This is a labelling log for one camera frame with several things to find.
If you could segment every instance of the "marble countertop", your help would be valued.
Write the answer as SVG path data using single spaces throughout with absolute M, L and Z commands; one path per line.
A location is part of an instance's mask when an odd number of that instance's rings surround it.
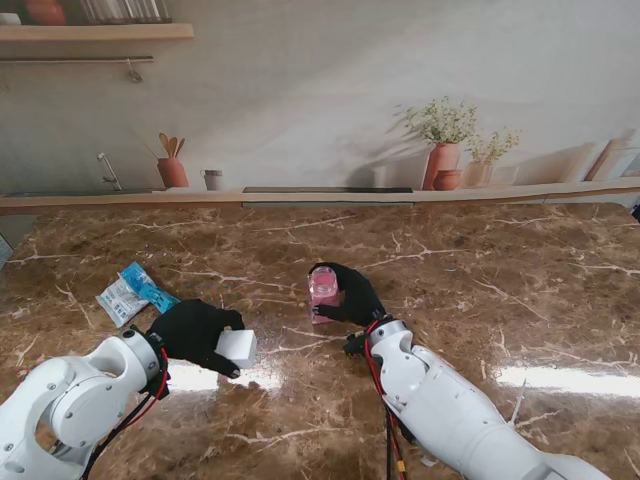
M 614 205 L 64 212 L 39 217 L 0 272 L 0 401 L 47 358 L 116 328 L 95 296 L 133 261 L 171 294 L 240 311 L 258 336 L 237 380 L 172 361 L 173 393 L 92 479 L 383 478 L 380 400 L 364 360 L 313 327 L 306 274 L 368 275 L 536 447 L 614 479 L 640 468 L 640 226 Z M 141 328 L 157 315 L 149 306 Z M 403 444 L 412 478 L 457 479 Z

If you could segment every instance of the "faucet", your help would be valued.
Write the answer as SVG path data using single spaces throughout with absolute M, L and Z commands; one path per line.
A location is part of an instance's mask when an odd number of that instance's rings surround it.
M 111 164 L 109 163 L 109 159 L 107 158 L 107 156 L 104 153 L 100 152 L 98 154 L 98 161 L 104 162 L 107 165 L 107 168 L 109 169 L 109 173 L 111 173 L 111 178 L 102 177 L 102 181 L 104 183 L 110 183 L 116 192 L 121 192 L 122 190 L 124 190 L 122 188 L 122 185 L 120 185 L 120 181 L 118 180 L 116 172 L 114 172 L 113 168 L 111 168 Z

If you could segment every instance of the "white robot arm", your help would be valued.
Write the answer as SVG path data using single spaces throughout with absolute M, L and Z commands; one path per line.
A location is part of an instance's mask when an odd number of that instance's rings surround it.
M 134 330 L 106 339 L 84 357 L 53 358 L 36 367 L 0 406 L 0 479 L 81 478 L 131 395 L 159 371 L 158 355 Z M 52 452 L 36 442 L 40 420 L 58 438 Z
M 586 463 L 544 453 L 504 421 L 484 393 L 421 346 L 400 320 L 370 334 L 384 401 L 423 450 L 469 480 L 609 480 Z

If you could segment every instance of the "white sponge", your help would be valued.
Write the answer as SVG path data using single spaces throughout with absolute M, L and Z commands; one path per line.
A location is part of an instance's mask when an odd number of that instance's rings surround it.
M 253 330 L 225 330 L 220 334 L 216 353 L 240 368 L 251 368 L 256 361 L 256 344 Z

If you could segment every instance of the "pink cup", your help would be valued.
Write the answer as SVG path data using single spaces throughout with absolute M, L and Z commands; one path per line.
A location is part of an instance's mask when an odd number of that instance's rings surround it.
M 309 275 L 309 293 L 311 307 L 317 305 L 340 306 L 340 292 L 335 272 L 329 267 L 318 267 Z M 331 319 L 311 312 L 311 323 L 314 325 L 330 322 Z

